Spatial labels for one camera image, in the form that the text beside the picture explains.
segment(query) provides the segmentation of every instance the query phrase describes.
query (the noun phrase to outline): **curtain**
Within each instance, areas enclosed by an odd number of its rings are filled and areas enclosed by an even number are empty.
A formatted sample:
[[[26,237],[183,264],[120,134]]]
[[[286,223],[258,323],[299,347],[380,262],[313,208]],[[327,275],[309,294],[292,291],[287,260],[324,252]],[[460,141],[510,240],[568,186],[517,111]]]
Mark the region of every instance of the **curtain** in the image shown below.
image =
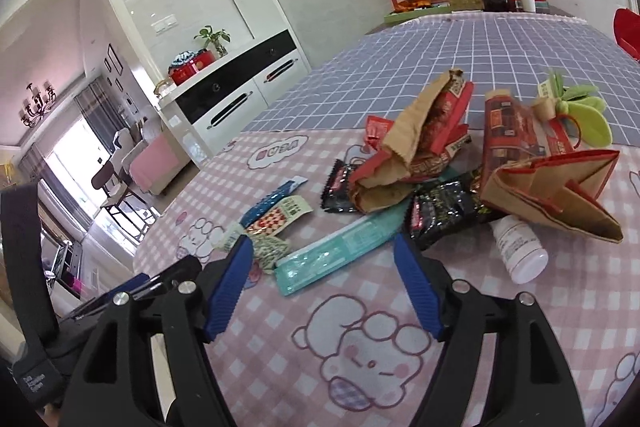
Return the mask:
[[[128,126],[119,115],[116,103],[110,98],[109,88],[104,85],[104,79],[100,76],[83,89],[76,96],[76,103],[100,143],[113,154],[113,137],[117,131]]]
[[[41,180],[47,184],[49,190],[66,211],[71,214],[85,231],[89,230],[94,220],[82,209],[74,197],[69,194],[65,185],[63,185],[53,173],[36,145],[29,147],[27,154],[25,154],[24,158],[20,161],[18,168],[30,181],[36,182]]]

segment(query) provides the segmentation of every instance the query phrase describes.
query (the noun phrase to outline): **black snack package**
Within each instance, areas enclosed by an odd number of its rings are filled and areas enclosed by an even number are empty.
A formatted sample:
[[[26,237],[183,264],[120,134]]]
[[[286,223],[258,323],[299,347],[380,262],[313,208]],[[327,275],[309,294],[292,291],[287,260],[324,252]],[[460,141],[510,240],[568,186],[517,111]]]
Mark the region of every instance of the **black snack package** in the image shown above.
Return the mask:
[[[504,217],[504,213],[481,203],[479,180],[480,169],[476,169],[447,182],[418,187],[406,227],[421,250],[427,250],[445,235]]]
[[[359,165],[336,160],[329,178],[324,184],[320,207],[325,212],[357,212],[349,200],[349,176]]]

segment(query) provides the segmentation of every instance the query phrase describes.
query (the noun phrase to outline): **cabinet handle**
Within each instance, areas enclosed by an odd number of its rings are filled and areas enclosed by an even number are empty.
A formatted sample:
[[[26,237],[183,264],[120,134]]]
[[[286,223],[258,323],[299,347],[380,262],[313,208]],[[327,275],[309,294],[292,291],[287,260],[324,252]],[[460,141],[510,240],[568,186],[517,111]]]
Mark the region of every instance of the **cabinet handle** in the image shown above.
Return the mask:
[[[215,115],[210,122],[210,125],[207,127],[207,130],[213,129],[214,127],[220,125],[225,118],[233,113],[238,107],[240,107],[244,102],[249,100],[249,97],[253,94],[253,91],[244,92],[238,98],[236,98],[233,102],[227,105],[222,111],[220,111],[217,115]]]
[[[285,71],[287,71],[289,68],[292,68],[293,65],[298,61],[297,58],[292,58],[290,60],[287,60],[287,62],[285,62],[283,65],[278,66],[277,68],[275,68],[273,71],[271,71],[271,73],[267,74],[267,78],[262,82],[263,84],[266,84],[267,82],[271,82],[272,80],[275,80],[276,78],[278,78],[282,73],[284,73]]]

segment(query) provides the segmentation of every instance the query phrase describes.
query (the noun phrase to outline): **chandelier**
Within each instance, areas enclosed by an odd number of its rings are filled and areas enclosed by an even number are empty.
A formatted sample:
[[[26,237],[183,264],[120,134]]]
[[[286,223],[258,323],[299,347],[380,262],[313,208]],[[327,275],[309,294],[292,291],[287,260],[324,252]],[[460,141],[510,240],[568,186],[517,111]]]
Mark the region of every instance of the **chandelier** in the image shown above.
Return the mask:
[[[36,127],[56,103],[56,93],[53,91],[51,84],[45,82],[42,87],[45,90],[44,98],[40,94],[40,90],[37,87],[33,87],[33,84],[27,86],[27,90],[31,91],[33,107],[28,100],[25,100],[24,109],[20,110],[20,120],[27,127]]]

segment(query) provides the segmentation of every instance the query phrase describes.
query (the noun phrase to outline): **white plastic bottle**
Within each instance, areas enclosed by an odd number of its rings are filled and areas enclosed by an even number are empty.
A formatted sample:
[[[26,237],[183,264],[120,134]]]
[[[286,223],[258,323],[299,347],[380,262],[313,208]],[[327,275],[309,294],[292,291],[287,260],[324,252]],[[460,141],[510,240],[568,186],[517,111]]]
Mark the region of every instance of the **white plastic bottle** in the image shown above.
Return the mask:
[[[549,255],[538,236],[523,220],[506,216],[491,223],[502,261],[516,284],[535,279],[545,269]]]

